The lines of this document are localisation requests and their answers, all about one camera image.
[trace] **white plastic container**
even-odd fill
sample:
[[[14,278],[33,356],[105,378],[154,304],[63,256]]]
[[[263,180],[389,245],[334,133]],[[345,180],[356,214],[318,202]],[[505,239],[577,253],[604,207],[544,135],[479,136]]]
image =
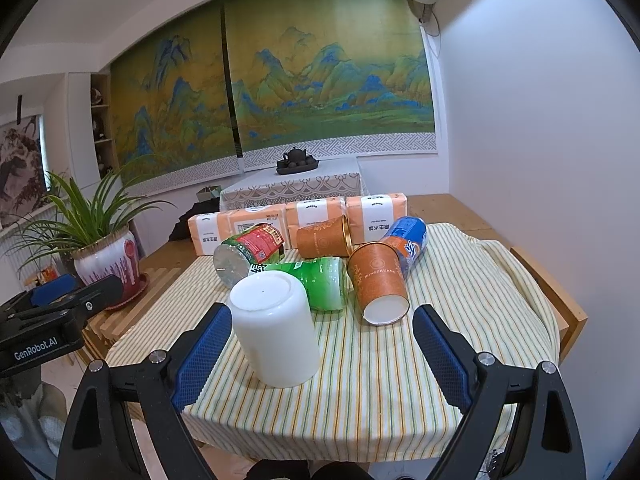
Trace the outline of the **white plastic container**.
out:
[[[290,388],[316,374],[320,351],[299,279],[280,270],[251,274],[236,283],[228,304],[240,346],[263,383]]]

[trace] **tablecloth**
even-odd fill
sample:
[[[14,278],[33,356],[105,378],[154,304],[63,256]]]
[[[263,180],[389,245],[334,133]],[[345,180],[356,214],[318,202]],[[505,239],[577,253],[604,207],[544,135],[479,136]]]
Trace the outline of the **tablecloth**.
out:
[[[275,168],[252,172],[222,190],[220,211],[330,196],[369,194],[354,156],[321,160],[317,169],[279,175]]]
[[[363,322],[353,291],[345,310],[315,312],[322,362],[305,384],[258,381],[232,334],[195,404],[182,417],[194,438],[251,458],[380,462],[441,455],[461,416],[449,406],[410,329],[431,303],[477,350],[503,363],[558,362],[559,332],[546,297],[508,250],[450,224],[430,224],[430,241],[408,277],[411,309],[386,327]],[[297,260],[297,251],[286,259]],[[168,349],[209,306],[225,301],[211,256],[201,256],[111,349],[110,366]],[[505,407],[494,447],[506,443]]]

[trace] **red and white ceramic pot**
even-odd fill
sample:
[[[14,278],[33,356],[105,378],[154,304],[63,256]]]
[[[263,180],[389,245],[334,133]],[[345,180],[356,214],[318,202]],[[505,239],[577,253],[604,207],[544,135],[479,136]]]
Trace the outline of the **red and white ceramic pot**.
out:
[[[78,276],[85,285],[110,274],[122,280],[124,292],[119,303],[129,300],[140,288],[138,248],[129,229],[124,228],[71,254]]]

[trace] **paper cup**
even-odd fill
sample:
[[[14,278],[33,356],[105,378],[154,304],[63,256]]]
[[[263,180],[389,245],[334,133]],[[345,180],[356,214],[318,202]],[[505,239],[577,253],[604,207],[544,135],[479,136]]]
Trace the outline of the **paper cup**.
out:
[[[394,248],[371,242],[358,247],[347,270],[356,291],[362,317],[372,325],[388,325],[409,311],[409,299]]]
[[[342,215],[325,222],[298,229],[298,252],[303,258],[351,254],[351,235],[347,217]]]

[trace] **black cloth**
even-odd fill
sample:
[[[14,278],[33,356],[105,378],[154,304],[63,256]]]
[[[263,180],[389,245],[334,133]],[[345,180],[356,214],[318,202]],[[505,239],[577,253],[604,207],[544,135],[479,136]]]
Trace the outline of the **black cloth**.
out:
[[[331,462],[309,475],[306,460],[260,460],[246,475],[245,480],[373,480],[364,469],[353,462]]]
[[[175,242],[176,240],[186,240],[191,237],[187,222],[192,216],[217,213],[218,211],[220,211],[220,197],[212,198],[205,202],[196,202],[191,209],[180,216],[178,223],[174,226],[174,230],[169,235],[169,241]]]

